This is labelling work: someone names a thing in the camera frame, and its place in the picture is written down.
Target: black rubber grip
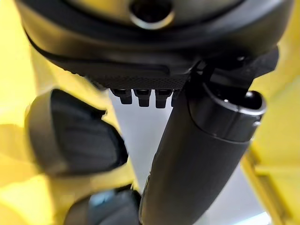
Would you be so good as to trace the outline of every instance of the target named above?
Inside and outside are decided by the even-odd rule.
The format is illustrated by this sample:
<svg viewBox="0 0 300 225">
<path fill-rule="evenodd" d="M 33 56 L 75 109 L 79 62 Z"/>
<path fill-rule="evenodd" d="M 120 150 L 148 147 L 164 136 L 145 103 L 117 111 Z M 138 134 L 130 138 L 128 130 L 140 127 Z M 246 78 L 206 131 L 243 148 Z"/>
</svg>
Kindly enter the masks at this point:
<svg viewBox="0 0 300 225">
<path fill-rule="evenodd" d="M 199 128 L 183 91 L 153 160 L 142 200 L 143 225 L 196 222 L 219 195 L 249 143 L 250 139 L 229 141 Z"/>
</svg>

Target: yellow surface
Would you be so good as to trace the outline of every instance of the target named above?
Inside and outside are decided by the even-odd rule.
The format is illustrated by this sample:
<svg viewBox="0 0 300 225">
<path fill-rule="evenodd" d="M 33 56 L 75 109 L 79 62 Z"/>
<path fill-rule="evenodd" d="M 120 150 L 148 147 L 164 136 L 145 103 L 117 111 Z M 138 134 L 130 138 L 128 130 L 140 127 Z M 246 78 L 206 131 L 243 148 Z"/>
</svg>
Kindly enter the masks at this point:
<svg viewBox="0 0 300 225">
<path fill-rule="evenodd" d="M 97 191 L 133 183 L 130 161 L 112 172 L 50 179 L 39 169 L 24 118 L 36 96 L 58 87 L 106 109 L 104 120 L 120 130 L 107 92 L 40 56 L 30 45 L 12 0 L 0 0 L 0 223 L 62 225 L 70 206 Z"/>
<path fill-rule="evenodd" d="M 276 71 L 255 80 L 268 111 L 242 168 L 274 225 L 300 225 L 300 0 Z"/>
</svg>

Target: round hole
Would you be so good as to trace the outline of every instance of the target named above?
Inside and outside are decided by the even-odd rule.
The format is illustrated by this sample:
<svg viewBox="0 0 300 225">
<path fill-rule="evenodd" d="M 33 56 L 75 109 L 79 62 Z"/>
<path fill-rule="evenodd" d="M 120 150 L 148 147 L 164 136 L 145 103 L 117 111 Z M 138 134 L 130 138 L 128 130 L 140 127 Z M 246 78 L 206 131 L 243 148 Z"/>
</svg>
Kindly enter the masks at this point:
<svg viewBox="0 0 300 225">
<path fill-rule="evenodd" d="M 140 28 L 157 30 L 173 21 L 174 12 L 166 0 L 136 0 L 130 5 L 130 18 Z"/>
</svg>

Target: metal ring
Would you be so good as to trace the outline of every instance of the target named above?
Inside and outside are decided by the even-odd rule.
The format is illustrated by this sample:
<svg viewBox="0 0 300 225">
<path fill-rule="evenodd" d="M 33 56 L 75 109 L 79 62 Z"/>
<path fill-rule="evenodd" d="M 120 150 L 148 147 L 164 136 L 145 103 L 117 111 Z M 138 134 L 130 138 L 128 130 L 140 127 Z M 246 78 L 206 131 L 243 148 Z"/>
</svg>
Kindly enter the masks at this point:
<svg viewBox="0 0 300 225">
<path fill-rule="evenodd" d="M 146 22 L 144 20 L 141 20 L 140 18 L 138 18 L 134 13 L 130 12 L 130 19 L 131 21 L 138 27 L 146 29 L 146 30 L 158 30 L 161 29 L 163 27 L 166 27 L 167 25 L 169 25 L 173 19 L 175 17 L 175 13 L 174 11 L 171 11 L 169 13 L 169 15 L 158 22 Z"/>
</svg>

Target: black tube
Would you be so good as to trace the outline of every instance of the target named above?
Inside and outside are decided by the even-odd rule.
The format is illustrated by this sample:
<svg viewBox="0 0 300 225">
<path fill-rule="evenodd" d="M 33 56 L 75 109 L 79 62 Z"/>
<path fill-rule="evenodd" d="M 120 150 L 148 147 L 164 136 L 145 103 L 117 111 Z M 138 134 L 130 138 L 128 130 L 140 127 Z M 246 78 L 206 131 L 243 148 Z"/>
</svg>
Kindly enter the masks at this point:
<svg viewBox="0 0 300 225">
<path fill-rule="evenodd" d="M 144 191 L 143 225 L 192 225 L 249 146 L 266 109 L 262 96 L 248 92 L 240 106 L 212 93 L 188 86 L 176 101 Z"/>
</svg>

